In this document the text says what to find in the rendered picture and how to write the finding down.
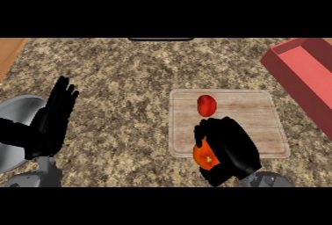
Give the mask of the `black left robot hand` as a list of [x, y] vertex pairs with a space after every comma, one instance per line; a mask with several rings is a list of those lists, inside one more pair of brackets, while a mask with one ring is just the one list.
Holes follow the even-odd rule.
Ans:
[[40, 156], [55, 156], [62, 148], [69, 116], [80, 92], [69, 78], [59, 77], [53, 86], [49, 101], [30, 125], [0, 118], [0, 142], [25, 150], [25, 159]]

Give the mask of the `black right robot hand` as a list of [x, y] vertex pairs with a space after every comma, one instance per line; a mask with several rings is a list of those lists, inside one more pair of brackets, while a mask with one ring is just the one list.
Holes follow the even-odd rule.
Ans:
[[242, 126], [230, 117], [208, 118], [195, 125], [196, 144], [207, 139], [220, 163], [210, 169], [199, 168], [213, 186], [223, 184], [232, 176], [247, 178], [263, 166], [260, 153]]

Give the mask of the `orange squash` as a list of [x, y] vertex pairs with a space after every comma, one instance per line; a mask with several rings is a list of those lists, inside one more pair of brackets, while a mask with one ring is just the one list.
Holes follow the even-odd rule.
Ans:
[[202, 140], [202, 146], [193, 147], [193, 159], [199, 165], [199, 167], [210, 171], [214, 166], [220, 164], [220, 160], [214, 154], [214, 151], [210, 147], [207, 140]]

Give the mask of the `pale wooden cutting board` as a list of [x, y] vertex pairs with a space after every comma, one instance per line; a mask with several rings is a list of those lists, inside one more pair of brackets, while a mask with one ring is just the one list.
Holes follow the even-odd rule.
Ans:
[[214, 118], [229, 116], [252, 138], [261, 158], [291, 155], [273, 98], [264, 90], [177, 89], [170, 92], [168, 150], [173, 157], [190, 158], [195, 146], [195, 125], [204, 117], [198, 113], [198, 98], [210, 95], [217, 101]]

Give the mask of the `red cardboard box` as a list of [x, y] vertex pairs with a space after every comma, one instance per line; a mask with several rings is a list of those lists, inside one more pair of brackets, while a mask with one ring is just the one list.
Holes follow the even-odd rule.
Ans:
[[332, 141], [332, 45], [291, 39], [270, 47], [261, 64]]

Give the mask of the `grey metal bowl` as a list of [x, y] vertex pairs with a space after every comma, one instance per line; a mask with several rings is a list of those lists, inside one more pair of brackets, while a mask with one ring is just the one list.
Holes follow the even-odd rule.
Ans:
[[[0, 118], [28, 125], [44, 105], [46, 99], [37, 95], [16, 96], [0, 104]], [[0, 143], [0, 173], [13, 170], [25, 162], [24, 149]]]

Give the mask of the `red tomato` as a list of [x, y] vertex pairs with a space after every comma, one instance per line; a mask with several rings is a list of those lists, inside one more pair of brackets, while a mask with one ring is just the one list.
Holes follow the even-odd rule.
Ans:
[[217, 102], [214, 97], [202, 95], [198, 98], [198, 113], [202, 117], [210, 117], [217, 110]]

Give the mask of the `dark grey appliance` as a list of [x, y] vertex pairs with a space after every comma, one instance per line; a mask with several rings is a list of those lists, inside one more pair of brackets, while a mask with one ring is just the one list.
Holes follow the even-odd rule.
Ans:
[[131, 41], [190, 41], [195, 38], [129, 38]]

